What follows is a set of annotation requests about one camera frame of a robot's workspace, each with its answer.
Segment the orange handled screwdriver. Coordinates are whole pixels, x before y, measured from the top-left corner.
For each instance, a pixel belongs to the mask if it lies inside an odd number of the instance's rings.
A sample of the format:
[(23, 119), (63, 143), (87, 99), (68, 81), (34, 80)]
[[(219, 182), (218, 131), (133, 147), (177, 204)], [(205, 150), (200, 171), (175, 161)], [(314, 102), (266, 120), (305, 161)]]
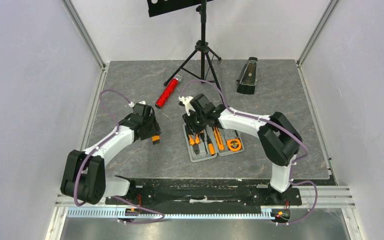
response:
[(207, 153), (208, 151), (207, 151), (207, 148), (206, 148), (206, 143), (205, 143), (205, 133), (204, 133), (204, 131), (201, 131), (201, 132), (199, 133), (199, 136), (200, 136), (200, 139), (201, 139), (202, 142), (203, 142), (204, 150), (205, 150), (205, 152)]
[(216, 154), (216, 152), (215, 152), (215, 148), (214, 148), (214, 145), (212, 143), (212, 140), (211, 140), (211, 138), (207, 132), (205, 132), (205, 134), (206, 134), (207, 148), (208, 148), (209, 154), (211, 156), (214, 156)]

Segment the orange black utility knife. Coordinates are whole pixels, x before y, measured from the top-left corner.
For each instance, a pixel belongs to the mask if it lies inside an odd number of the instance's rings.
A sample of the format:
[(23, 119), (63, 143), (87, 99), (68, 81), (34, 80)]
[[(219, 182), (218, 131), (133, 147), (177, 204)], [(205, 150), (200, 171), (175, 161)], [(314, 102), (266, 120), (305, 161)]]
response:
[(224, 144), (223, 144), (223, 141), (222, 141), (222, 138), (221, 138), (221, 134), (218, 130), (217, 127), (213, 127), (213, 132), (214, 132), (214, 136), (215, 136), (215, 139), (216, 139), (216, 144), (217, 144), (217, 147), (220, 151), (223, 151), (225, 149), (224, 147)]

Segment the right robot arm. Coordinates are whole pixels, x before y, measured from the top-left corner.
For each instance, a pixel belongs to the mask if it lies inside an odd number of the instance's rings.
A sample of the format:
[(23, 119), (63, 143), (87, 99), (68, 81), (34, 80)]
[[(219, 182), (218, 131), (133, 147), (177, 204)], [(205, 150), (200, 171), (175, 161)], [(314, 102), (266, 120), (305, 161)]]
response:
[(195, 97), (180, 96), (178, 100), (185, 108), (182, 118), (195, 134), (206, 128), (218, 128), (258, 138), (266, 157), (272, 163), (269, 199), (275, 204), (282, 204), (289, 198), (292, 164), (303, 143), (284, 114), (275, 112), (272, 115), (256, 115), (223, 104), (215, 106), (202, 93)]

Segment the grey plastic tool case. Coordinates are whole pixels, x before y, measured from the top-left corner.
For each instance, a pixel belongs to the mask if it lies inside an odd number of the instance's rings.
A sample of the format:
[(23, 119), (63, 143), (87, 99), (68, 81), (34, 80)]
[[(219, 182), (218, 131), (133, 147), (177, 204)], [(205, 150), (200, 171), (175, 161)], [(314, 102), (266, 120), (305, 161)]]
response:
[(208, 126), (200, 133), (193, 134), (186, 124), (182, 127), (189, 160), (193, 163), (238, 154), (245, 150), (242, 138), (236, 130)]

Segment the orange handled pliers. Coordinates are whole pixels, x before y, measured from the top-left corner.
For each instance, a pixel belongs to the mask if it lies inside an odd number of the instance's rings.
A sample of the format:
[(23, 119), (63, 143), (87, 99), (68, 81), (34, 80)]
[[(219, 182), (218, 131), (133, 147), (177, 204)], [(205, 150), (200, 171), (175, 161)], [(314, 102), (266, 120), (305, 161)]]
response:
[(200, 140), (199, 140), (199, 136), (197, 134), (193, 134), (189, 130), (186, 130), (186, 134), (188, 136), (189, 144), (192, 146), (192, 150), (193, 150), (194, 154), (195, 155), (199, 155), (200, 154), (200, 148), (199, 148)]

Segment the orange tape measure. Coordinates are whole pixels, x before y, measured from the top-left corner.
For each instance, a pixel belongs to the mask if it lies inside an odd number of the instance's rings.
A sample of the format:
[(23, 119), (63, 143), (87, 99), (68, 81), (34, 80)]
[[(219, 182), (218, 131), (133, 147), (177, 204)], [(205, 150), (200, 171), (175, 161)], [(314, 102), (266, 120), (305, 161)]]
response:
[(228, 139), (226, 144), (228, 149), (232, 152), (237, 152), (242, 149), (242, 142), (239, 138)]

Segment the orange hex key set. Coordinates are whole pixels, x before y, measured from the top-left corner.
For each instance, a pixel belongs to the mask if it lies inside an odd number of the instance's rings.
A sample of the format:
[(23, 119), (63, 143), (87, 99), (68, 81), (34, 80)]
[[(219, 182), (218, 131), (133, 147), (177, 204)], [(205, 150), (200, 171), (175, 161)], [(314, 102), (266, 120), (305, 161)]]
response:
[(161, 137), (159, 135), (154, 135), (151, 137), (152, 144), (157, 145), (161, 142)]

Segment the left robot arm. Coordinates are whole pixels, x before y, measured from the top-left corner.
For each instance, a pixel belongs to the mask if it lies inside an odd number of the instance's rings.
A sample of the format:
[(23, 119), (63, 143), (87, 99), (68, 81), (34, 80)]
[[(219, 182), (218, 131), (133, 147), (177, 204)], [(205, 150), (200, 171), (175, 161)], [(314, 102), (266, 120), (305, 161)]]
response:
[(114, 129), (96, 144), (84, 150), (72, 150), (66, 159), (60, 185), (63, 195), (76, 199), (79, 205), (95, 205), (103, 198), (117, 196), (132, 204), (137, 191), (126, 177), (106, 176), (106, 166), (124, 148), (138, 140), (158, 137), (161, 128), (155, 110), (145, 102), (136, 103), (132, 113), (121, 119)]

